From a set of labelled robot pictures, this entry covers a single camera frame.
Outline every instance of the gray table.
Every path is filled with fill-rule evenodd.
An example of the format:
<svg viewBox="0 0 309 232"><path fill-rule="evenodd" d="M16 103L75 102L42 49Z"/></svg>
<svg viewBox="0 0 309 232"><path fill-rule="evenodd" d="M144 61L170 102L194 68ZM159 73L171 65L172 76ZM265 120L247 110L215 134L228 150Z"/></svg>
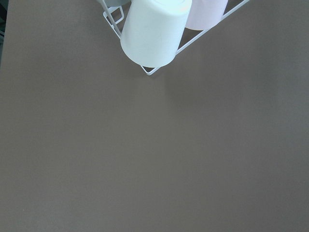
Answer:
<svg viewBox="0 0 309 232"><path fill-rule="evenodd" d="M309 231L308 11L252 0L148 77L95 1L11 0L0 231Z"/></svg>

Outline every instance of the gray cup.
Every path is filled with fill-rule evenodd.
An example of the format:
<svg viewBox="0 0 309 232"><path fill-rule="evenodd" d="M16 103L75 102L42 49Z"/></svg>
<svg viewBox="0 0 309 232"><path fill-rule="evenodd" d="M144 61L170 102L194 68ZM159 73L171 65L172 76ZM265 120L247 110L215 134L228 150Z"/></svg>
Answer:
<svg viewBox="0 0 309 232"><path fill-rule="evenodd" d="M112 6L121 6L128 3L130 0L105 0L105 3L108 7Z"/></svg>

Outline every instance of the white wire rack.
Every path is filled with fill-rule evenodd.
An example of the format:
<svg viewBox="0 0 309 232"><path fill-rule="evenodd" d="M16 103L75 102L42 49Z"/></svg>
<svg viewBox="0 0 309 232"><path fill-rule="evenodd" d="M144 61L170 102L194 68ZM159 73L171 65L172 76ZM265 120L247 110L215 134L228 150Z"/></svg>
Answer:
<svg viewBox="0 0 309 232"><path fill-rule="evenodd" d="M249 2L250 0L244 0L241 3L239 3L237 6L235 6L234 8L232 8L231 10L229 10L228 12L226 12L221 21L224 20L225 18L227 18L228 16L230 16L232 13L234 13L236 10L238 10L240 7L242 7L244 4L246 4L247 2ZM111 26L111 28L113 29L113 31L115 32L115 34L118 36L118 38L120 39L121 36L121 31L118 27L118 24L124 20L125 18L125 14L123 11L123 8L120 7L107 7L106 3L104 0L102 0L103 2L103 8L104 8L104 13L103 16L106 19L106 21L108 22L108 24ZM112 13L114 13L115 11L120 10L121 16L119 19L115 20ZM207 31L209 31L209 29L207 30L203 30L201 31L199 34L197 34L196 36L194 36L191 40L189 40L188 42L186 42L184 45L182 45L176 52L176 55L179 54L180 52L182 52L185 48L187 48L189 45L191 45L194 41L196 41L198 38L200 38L202 35L204 35ZM161 67L157 67L157 68L147 68L147 67L143 67L141 66L141 68L145 71L145 73L147 75L152 75L154 74L157 70L159 70Z"/></svg>

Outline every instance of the dish rack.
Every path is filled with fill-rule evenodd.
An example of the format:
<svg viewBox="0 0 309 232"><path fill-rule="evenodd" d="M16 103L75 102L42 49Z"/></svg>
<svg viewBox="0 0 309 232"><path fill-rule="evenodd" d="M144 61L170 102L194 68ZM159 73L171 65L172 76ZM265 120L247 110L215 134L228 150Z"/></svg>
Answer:
<svg viewBox="0 0 309 232"><path fill-rule="evenodd" d="M244 4L246 4L249 1L250 0L243 0L241 3L239 3L238 5L233 7L231 10L229 10L228 12L226 12L223 15L221 21L224 20L225 18L227 18L228 16L230 16L232 13L234 13L236 10L238 10L240 7L242 7ZM103 1L103 3L105 5L105 6L103 6L103 8L104 8L103 17L105 18L107 23L110 25L110 27L112 28L114 33L117 35L117 37L120 39L121 31L118 27L118 24L120 24L126 17L126 14L124 13L123 7L122 6L107 7L104 1ZM118 19L115 19L115 16L113 16L113 13L115 13L115 12L118 12L118 14L119 14ZM186 41L183 45L181 45L178 48L176 55L179 54L180 52L182 52L184 49L186 49L189 45L191 45L193 42L195 42L198 38L200 38L202 35L204 35L209 30L210 29L203 30L203 31L196 31L197 34L193 38L191 38L189 41ZM158 71L161 67L147 68L147 67L141 66L141 68L144 70L144 72L147 75L152 75L156 71Z"/></svg>

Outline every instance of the table surface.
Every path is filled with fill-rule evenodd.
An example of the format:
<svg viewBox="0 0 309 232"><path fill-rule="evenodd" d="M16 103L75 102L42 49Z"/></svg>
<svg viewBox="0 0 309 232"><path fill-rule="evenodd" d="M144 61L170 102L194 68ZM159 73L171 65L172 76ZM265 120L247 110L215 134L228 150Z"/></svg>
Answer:
<svg viewBox="0 0 309 232"><path fill-rule="evenodd" d="M308 11L252 0L148 77L96 1L11 0L0 231L309 231Z"/></svg>

